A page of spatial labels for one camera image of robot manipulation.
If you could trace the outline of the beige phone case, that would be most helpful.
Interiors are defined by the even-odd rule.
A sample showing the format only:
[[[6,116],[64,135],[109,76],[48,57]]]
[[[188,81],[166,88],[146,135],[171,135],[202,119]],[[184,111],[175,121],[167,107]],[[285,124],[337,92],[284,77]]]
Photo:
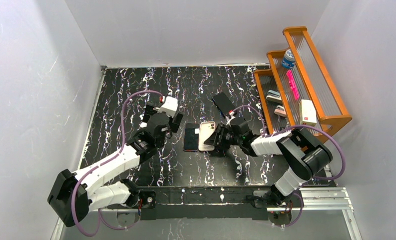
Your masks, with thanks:
[[[215,131],[216,123],[214,121],[206,121],[200,123],[199,127],[199,141],[198,150],[200,152],[213,151],[215,147],[213,145],[204,144],[204,142],[212,135]]]

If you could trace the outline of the purple smartphone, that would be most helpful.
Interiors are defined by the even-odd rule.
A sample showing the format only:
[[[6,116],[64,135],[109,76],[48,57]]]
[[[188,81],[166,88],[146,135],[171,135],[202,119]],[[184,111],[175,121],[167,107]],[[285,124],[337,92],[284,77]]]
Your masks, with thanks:
[[[196,152],[199,147],[199,127],[198,123],[186,123],[184,130],[183,150],[186,152]]]

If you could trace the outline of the black phone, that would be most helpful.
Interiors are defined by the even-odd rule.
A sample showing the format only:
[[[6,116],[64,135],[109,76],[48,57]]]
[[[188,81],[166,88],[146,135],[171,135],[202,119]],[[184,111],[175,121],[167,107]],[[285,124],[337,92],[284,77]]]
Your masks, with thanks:
[[[235,106],[224,92],[212,96],[212,101],[225,117],[229,116],[230,112],[235,109]]]

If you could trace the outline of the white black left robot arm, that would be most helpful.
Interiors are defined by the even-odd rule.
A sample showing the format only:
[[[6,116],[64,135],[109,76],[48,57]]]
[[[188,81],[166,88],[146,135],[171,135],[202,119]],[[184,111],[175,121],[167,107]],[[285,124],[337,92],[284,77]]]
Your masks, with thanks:
[[[131,180],[122,179],[112,185],[107,182],[154,157],[165,145],[167,135],[178,131],[182,117],[178,100],[173,97],[165,97],[158,107],[149,103],[144,116],[146,125],[119,150],[86,168],[61,171],[47,202],[64,225],[73,227],[89,212],[110,205],[139,208],[145,204],[148,196]]]

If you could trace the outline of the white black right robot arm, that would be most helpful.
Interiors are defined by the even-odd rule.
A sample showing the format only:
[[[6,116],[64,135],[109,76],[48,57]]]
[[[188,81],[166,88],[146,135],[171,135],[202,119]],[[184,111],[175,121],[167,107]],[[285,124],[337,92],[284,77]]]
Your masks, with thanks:
[[[252,157],[282,155],[288,164],[286,172],[260,197],[270,205],[279,205],[290,199],[293,192],[311,180],[329,164],[331,152],[308,129],[310,126],[294,126],[270,136],[257,135],[249,128],[243,117],[230,120],[228,125],[219,124],[204,140],[204,144],[220,150],[239,146],[243,153]]]

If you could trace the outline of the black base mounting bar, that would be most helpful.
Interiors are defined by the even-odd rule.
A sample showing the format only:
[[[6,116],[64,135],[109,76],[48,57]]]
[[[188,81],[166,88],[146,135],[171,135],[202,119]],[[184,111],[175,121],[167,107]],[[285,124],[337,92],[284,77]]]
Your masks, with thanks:
[[[142,186],[143,220],[244,218],[290,222],[301,203],[296,196],[271,198],[268,186]]]

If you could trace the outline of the teal grey stapler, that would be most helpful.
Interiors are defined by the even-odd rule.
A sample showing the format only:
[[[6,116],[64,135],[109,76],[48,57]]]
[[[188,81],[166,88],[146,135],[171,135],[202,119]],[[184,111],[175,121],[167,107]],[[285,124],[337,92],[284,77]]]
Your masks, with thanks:
[[[282,104],[280,93],[274,90],[269,90],[266,95],[266,100]]]

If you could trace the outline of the white box on rack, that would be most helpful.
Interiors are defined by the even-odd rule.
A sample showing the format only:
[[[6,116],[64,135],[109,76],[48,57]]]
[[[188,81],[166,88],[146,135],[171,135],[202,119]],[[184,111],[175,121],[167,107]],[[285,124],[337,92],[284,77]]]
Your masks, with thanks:
[[[317,112],[311,100],[302,99],[299,104],[299,122],[301,125],[315,126]]]

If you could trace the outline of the orange wooden tiered rack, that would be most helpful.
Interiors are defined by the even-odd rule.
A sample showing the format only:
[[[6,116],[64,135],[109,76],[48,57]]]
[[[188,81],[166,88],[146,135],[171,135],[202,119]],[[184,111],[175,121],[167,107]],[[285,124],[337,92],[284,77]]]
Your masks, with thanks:
[[[300,98],[294,99],[286,76],[288,69],[281,61],[286,50],[267,52],[269,69],[254,71],[257,91],[261,102],[266,130],[272,134],[280,128],[298,125],[301,100],[311,100],[317,112],[316,127],[334,136],[352,120],[319,51],[305,26],[290,26],[283,35],[296,60],[291,69]],[[266,100],[269,90],[280,93],[282,104]],[[285,108],[287,117],[274,114],[277,105]]]

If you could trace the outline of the pink highlighter pen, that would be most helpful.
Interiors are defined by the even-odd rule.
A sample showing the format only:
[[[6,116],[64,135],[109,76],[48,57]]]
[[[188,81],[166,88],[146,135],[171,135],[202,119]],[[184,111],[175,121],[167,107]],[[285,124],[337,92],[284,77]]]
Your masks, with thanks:
[[[300,95],[299,95],[299,91],[298,91],[297,86],[296,86],[296,82],[295,82],[294,77],[293,77],[293,73],[292,73],[292,71],[290,69],[287,70],[286,76],[288,78],[289,86],[290,86],[291,92],[292,92],[292,94],[294,96],[294,99],[297,101],[300,98]]]

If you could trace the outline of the blue white bottle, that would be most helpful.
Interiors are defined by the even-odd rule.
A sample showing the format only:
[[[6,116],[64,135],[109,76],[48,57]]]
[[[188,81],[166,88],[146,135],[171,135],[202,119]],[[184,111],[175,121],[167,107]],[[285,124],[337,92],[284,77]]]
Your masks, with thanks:
[[[283,59],[281,61],[282,67],[286,69],[292,69],[296,64],[296,60],[294,58],[294,55],[290,49],[286,50]]]

